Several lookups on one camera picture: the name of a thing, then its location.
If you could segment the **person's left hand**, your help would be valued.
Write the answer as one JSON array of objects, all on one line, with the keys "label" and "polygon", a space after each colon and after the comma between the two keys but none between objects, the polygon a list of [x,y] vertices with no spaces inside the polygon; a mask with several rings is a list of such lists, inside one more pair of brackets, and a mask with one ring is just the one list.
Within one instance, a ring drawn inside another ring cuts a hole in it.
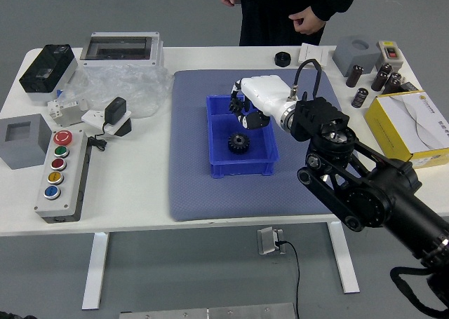
[{"label": "person's left hand", "polygon": [[318,18],[311,9],[311,6],[299,13],[289,15],[288,18],[293,21],[296,32],[306,35],[314,34],[326,25],[326,21]]}]

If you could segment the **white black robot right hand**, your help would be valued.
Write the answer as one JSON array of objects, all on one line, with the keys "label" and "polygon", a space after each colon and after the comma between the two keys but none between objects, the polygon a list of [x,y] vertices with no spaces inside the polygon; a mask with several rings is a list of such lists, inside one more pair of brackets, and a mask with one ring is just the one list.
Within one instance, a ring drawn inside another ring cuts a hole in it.
[{"label": "white black robot right hand", "polygon": [[267,126],[270,118],[290,131],[297,96],[279,76],[254,76],[237,81],[231,93],[229,110],[247,130]]}]

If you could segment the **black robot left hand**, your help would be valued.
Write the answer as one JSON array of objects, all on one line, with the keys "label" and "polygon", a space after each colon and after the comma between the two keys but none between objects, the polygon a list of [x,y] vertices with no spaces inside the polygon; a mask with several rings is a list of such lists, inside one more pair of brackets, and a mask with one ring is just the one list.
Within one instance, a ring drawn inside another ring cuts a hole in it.
[{"label": "black robot left hand", "polygon": [[14,313],[7,313],[4,311],[0,311],[0,319],[37,319],[37,318],[33,315],[26,315],[22,317]]}]

